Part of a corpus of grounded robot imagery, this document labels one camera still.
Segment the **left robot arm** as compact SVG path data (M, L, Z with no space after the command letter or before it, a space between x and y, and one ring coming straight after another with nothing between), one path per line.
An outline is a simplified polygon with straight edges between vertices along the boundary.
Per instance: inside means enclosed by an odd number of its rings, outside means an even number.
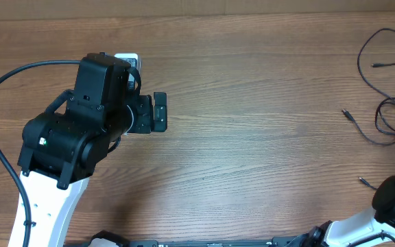
M10 236L22 246L62 246L96 164L125 134L167 129L167 96L142 95L136 54L88 54L75 86L28 121L18 164L28 201L19 202Z

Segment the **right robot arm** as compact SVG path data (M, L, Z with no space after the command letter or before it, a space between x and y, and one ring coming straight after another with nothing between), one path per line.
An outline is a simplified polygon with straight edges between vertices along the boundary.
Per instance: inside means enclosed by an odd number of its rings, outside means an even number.
M375 191L372 206L341 221L315 227L302 246L376 246L395 244L395 176Z

